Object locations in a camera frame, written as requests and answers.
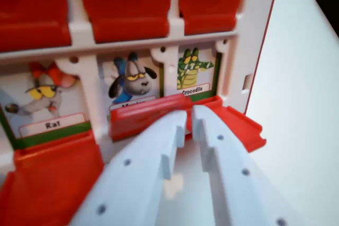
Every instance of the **label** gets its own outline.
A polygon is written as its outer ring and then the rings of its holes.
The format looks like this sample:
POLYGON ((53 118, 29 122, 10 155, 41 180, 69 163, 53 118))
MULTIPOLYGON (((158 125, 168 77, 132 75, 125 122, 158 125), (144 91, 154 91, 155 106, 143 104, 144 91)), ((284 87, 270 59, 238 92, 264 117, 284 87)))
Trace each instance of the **label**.
POLYGON ((195 95, 198 93, 206 92, 209 90, 210 90, 210 84, 205 83, 205 84, 201 84, 201 85, 194 86, 194 87, 184 88, 182 90, 178 90, 178 92, 183 94, 184 96, 190 96, 190 95, 195 95))
POLYGON ((127 107, 127 106, 137 104, 137 103, 152 101, 156 98, 157 97, 155 95, 152 95, 152 96, 147 96, 147 97, 143 97, 143 98, 140 98, 140 99, 130 100, 130 101, 125 102, 125 103, 113 104, 113 105, 110 106, 110 111, 115 110, 117 108, 121 108, 121 107, 127 107))
POLYGON ((57 117, 55 119, 49 119, 34 124, 22 125, 19 127, 19 133, 21 137, 24 138, 38 133, 49 132, 83 122, 85 122, 84 114, 76 113, 73 115, 57 117))

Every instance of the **cartoon crocodile card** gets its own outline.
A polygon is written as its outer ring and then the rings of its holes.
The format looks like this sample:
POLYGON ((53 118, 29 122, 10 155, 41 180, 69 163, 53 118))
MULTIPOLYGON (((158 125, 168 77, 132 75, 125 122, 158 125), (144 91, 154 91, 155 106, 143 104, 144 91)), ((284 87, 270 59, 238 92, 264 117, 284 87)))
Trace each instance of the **cartoon crocodile card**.
POLYGON ((193 52, 186 49, 184 56, 178 61, 177 89, 184 89, 197 85, 198 73, 214 67, 211 61, 199 60, 199 49, 194 48, 193 52))

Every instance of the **cartoon monkey card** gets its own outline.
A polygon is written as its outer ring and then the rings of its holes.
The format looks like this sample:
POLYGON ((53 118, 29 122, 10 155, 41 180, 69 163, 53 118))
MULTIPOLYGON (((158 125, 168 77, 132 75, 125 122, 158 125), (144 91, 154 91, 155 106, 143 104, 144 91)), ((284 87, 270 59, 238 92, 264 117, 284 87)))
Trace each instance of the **cartoon monkey card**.
POLYGON ((110 110, 160 97, 160 65, 149 51, 105 54, 98 60, 107 115, 110 110))

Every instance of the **yellow eyes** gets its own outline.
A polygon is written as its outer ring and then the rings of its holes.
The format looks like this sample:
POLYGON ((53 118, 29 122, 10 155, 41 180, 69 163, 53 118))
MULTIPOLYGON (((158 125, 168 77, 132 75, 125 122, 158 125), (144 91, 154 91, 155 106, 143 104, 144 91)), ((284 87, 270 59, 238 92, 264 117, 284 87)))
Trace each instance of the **yellow eyes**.
POLYGON ((45 97, 52 98, 55 96, 55 88, 51 86, 41 86, 40 90, 45 97))
POLYGON ((196 62, 196 60, 198 59, 198 56, 188 56, 187 58, 185 58, 184 63, 188 64, 191 59, 193 62, 196 62))
POLYGON ((187 57, 187 58, 185 59, 184 63, 185 63, 185 64, 188 64, 188 63, 190 62, 190 60, 191 60, 191 56, 187 57))
POLYGON ((138 78, 138 75, 131 75, 131 76, 127 76, 126 78, 127 80, 130 80, 132 82, 138 78))
POLYGON ((41 87, 33 88, 28 91, 30 96, 32 96, 33 99, 35 100, 41 99, 43 95, 45 97, 52 98, 55 96, 55 92, 56 90, 55 90, 55 87, 53 86, 41 86, 41 87))
POLYGON ((42 98, 42 93, 38 88, 33 88, 29 90, 28 93, 33 97, 34 100, 39 100, 42 98))
POLYGON ((144 78, 146 73, 141 73, 141 74, 136 74, 136 75, 131 75, 131 76, 127 76, 127 80, 130 80, 131 82, 138 79, 138 78, 144 78))

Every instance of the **black object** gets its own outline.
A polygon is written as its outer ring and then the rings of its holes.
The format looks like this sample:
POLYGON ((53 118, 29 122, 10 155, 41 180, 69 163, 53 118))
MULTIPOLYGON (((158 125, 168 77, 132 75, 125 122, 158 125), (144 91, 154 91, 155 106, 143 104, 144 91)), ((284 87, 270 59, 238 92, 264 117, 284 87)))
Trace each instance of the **black object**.
POLYGON ((316 0, 339 37, 339 0, 316 0))

